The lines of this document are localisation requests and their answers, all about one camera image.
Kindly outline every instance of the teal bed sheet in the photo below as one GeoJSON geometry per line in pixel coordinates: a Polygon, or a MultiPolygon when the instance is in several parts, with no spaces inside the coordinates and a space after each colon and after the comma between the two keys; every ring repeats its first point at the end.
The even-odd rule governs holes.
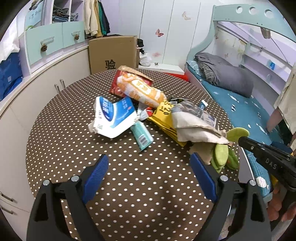
{"type": "MultiPolygon", "coordinates": [[[[211,97],[225,110],[228,114],[233,127],[243,127],[250,132],[249,138],[270,145],[272,141],[283,142],[274,129],[271,133],[266,130],[266,123],[269,115],[262,105],[253,97],[246,98],[229,90],[213,86],[206,82],[204,78],[196,73],[189,65],[188,70],[198,79],[205,87],[211,97]]],[[[272,189],[269,173],[259,163],[253,153],[245,150],[254,177],[261,188],[263,197],[267,196],[272,189]]]]}

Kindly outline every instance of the gray pillow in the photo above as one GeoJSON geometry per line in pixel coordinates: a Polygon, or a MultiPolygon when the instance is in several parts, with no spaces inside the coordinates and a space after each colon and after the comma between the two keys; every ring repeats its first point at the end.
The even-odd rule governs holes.
{"type": "Polygon", "coordinates": [[[230,90],[247,98],[251,97],[254,82],[259,77],[248,69],[242,69],[231,65],[225,59],[209,53],[195,55],[198,65],[209,67],[206,77],[209,76],[209,83],[220,88],[230,90]]]}

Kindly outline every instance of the screw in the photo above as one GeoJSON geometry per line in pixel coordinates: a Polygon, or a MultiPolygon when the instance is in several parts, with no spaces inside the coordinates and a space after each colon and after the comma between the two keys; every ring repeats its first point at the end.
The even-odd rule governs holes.
{"type": "Polygon", "coordinates": [[[71,177],[72,182],[77,182],[78,180],[79,180],[79,176],[77,176],[77,175],[71,177]]]}
{"type": "Polygon", "coordinates": [[[44,185],[44,186],[47,186],[47,185],[49,185],[49,184],[50,184],[50,181],[49,181],[48,179],[46,179],[46,180],[43,181],[43,185],[44,185]]]}
{"type": "Polygon", "coordinates": [[[226,182],[228,181],[228,177],[225,175],[220,176],[221,181],[226,182]]]}
{"type": "Polygon", "coordinates": [[[249,183],[250,183],[252,186],[256,186],[256,181],[255,181],[255,180],[250,180],[249,183]]]}

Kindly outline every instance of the blue and white tissue package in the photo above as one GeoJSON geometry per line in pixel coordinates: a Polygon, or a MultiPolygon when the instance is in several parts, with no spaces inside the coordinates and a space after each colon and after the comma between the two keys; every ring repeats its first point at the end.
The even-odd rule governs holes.
{"type": "Polygon", "coordinates": [[[137,113],[130,97],[112,104],[102,96],[94,103],[95,118],[89,123],[89,131],[115,138],[137,121],[137,113]]]}

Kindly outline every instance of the mint green drawer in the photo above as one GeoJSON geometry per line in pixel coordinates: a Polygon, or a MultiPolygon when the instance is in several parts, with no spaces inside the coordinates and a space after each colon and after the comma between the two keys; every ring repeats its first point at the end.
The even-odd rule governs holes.
{"type": "Polygon", "coordinates": [[[30,65],[63,48],[62,23],[53,23],[26,31],[26,45],[30,65]],[[42,43],[47,45],[41,51],[42,43]]]}
{"type": "Polygon", "coordinates": [[[66,22],[62,24],[63,28],[63,44],[64,48],[84,42],[84,23],[80,22],[66,22]]]}

